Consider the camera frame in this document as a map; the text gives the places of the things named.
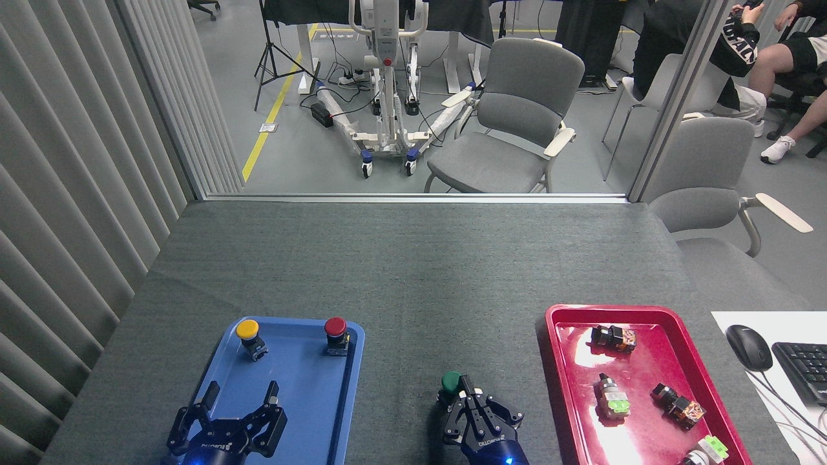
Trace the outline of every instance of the hand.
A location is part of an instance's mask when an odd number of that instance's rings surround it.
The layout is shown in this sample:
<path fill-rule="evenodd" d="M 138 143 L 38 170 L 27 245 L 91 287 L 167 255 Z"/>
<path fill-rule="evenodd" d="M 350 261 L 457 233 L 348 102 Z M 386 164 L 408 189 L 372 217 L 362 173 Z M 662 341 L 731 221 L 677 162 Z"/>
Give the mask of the hand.
<path fill-rule="evenodd" d="M 743 24 L 755 24 L 755 21 L 758 21 L 758 18 L 761 17 L 761 13 L 763 11 L 763 3 L 755 8 L 746 7 L 743 9 L 743 13 L 741 13 L 741 22 Z"/>
<path fill-rule="evenodd" d="M 790 26 L 792 22 L 795 21 L 797 15 L 798 5 L 795 3 L 784 8 L 784 11 L 782 11 L 775 20 L 776 31 L 783 31 L 785 27 Z"/>

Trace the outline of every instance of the gray table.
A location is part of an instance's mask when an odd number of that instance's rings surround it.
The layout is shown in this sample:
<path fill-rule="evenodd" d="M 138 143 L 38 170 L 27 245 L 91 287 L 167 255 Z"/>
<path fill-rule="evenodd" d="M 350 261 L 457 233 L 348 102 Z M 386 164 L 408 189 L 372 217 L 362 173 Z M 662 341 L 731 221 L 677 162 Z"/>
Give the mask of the gray table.
<path fill-rule="evenodd" d="M 450 369 L 526 412 L 532 463 L 571 463 L 536 335 L 556 303 L 674 309 L 753 461 L 796 462 L 644 205 L 212 202 L 187 207 L 42 463 L 157 463 L 231 322 L 331 314 L 366 331 L 347 463 L 466 463 L 433 409 Z"/>

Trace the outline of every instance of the table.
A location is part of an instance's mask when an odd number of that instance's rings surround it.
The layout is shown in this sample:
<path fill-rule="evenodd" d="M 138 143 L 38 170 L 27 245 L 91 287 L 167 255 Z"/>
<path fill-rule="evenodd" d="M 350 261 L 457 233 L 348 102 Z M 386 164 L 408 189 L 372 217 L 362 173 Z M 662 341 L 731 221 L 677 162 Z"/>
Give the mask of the table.
<path fill-rule="evenodd" d="M 467 463 L 434 409 L 451 369 L 525 412 L 532 463 L 571 463 L 538 348 L 556 303 L 674 309 L 753 461 L 793 463 L 643 204 L 213 201 L 184 211 L 42 465 L 155 463 L 232 321 L 331 314 L 366 332 L 347 463 Z"/>
<path fill-rule="evenodd" d="M 761 334 L 770 347 L 778 342 L 825 343 L 824 327 L 827 326 L 827 313 L 825 312 L 714 312 L 713 316 L 721 332 L 725 333 L 726 329 L 733 324 L 749 326 Z M 773 360 L 772 368 L 766 372 L 772 387 L 787 403 L 806 415 L 810 423 L 818 424 L 819 415 L 824 409 L 805 406 L 774 354 Z M 807 426 L 787 410 L 778 399 L 766 393 L 752 378 L 750 381 L 761 393 L 761 400 L 775 421 L 792 424 L 812 434 L 812 431 L 807 429 Z M 796 434 L 794 429 L 784 425 L 779 425 L 779 429 L 798 456 L 801 465 L 820 465 L 827 461 L 827 452 L 812 438 L 808 438 L 805 434 Z"/>
<path fill-rule="evenodd" d="M 428 3 L 428 30 L 449 31 L 450 50 L 445 60 L 445 72 L 449 93 L 461 90 L 457 78 L 457 42 L 459 33 L 469 39 L 488 47 L 494 44 L 494 32 L 491 28 L 491 16 L 488 8 L 496 0 L 433 0 Z M 276 24 L 296 25 L 299 36 L 299 49 L 302 55 L 302 66 L 306 70 L 314 70 L 317 61 L 313 60 L 308 38 L 308 24 L 316 22 L 333 22 L 348 24 L 347 0 L 266 0 L 265 17 Z M 405 11 L 400 8 L 400 24 L 404 24 Z M 360 9 L 356 2 L 356 23 L 359 24 Z M 480 47 L 477 46 L 473 54 L 469 54 L 472 73 L 476 82 L 480 82 Z M 302 74 L 299 82 L 299 93 L 310 93 L 312 86 L 308 76 Z"/>

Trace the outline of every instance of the robotic arm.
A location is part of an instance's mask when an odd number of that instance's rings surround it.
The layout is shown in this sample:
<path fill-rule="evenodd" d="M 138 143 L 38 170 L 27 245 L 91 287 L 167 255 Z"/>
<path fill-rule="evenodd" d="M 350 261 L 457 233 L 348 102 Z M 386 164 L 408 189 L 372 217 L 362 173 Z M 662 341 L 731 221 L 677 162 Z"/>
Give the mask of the robotic arm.
<path fill-rule="evenodd" d="M 517 442 L 523 414 L 475 388 L 468 376 L 448 372 L 442 379 L 440 400 L 448 408 L 442 430 L 447 444 L 458 444 L 470 465 L 528 465 Z"/>
<path fill-rule="evenodd" d="M 250 453 L 273 456 L 287 424 L 276 397 L 279 385 L 271 381 L 261 407 L 242 419 L 209 419 L 218 391 L 218 383 L 211 381 L 201 400 L 178 410 L 166 445 L 173 456 L 184 457 L 167 457 L 161 465 L 243 465 Z M 201 431 L 187 440 L 195 420 Z"/>

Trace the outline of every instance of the phone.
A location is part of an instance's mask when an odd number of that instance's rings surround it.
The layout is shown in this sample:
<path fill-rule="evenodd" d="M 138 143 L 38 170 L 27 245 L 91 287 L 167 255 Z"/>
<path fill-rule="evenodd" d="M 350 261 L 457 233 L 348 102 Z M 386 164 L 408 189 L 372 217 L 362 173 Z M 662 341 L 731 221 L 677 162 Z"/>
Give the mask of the phone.
<path fill-rule="evenodd" d="M 764 3 L 764 0 L 747 0 L 741 6 L 744 8 L 749 7 L 750 9 L 753 9 L 762 3 Z"/>

